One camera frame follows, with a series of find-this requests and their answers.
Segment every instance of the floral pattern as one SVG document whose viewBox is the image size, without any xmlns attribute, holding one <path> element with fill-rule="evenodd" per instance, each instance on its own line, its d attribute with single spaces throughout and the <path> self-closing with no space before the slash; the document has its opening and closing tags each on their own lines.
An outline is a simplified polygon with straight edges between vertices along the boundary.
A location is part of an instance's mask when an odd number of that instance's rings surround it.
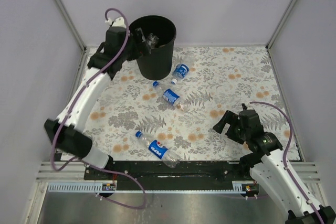
<svg viewBox="0 0 336 224">
<path fill-rule="evenodd" d="M 89 57 L 94 52 L 90 49 Z M 158 97 L 153 82 L 141 76 L 136 61 L 125 62 L 87 120 L 85 134 L 94 145 L 115 160 L 157 160 L 135 139 L 135 132 L 141 130 L 175 150 L 182 160 L 235 161 L 249 153 L 246 145 L 228 139 L 225 130 L 219 135 L 211 128 L 226 110 L 239 113 L 241 104 L 249 101 L 265 101 L 284 108 L 266 49 L 175 48 L 173 68 L 186 55 L 194 56 L 195 64 L 173 89 L 191 105 L 188 112 L 182 114 Z M 170 81 L 171 75 L 161 80 L 165 84 Z M 286 146 L 289 126 L 285 118 L 265 105 L 249 107 L 257 111 L 265 130 L 273 132 Z M 288 158 L 299 159 L 294 141 Z"/>
</svg>

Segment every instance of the bottle label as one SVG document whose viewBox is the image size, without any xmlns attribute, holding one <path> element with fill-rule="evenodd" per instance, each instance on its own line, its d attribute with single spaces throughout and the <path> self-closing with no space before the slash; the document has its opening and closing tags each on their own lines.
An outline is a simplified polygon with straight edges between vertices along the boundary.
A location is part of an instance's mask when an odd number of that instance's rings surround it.
<svg viewBox="0 0 336 224">
<path fill-rule="evenodd" d="M 189 67 L 185 64 L 178 64 L 174 72 L 179 73 L 182 78 L 184 78 L 185 75 L 189 72 Z"/>
<path fill-rule="evenodd" d="M 177 94 L 175 94 L 171 89 L 167 89 L 164 93 L 163 93 L 163 99 L 166 100 L 168 103 L 170 103 L 171 105 L 174 105 L 174 102 L 180 98 Z"/>
<path fill-rule="evenodd" d="M 163 155 L 166 151 L 168 151 L 168 148 L 166 146 L 163 146 L 158 140 L 154 140 L 148 149 L 154 153 L 159 159 L 162 159 Z"/>
</svg>

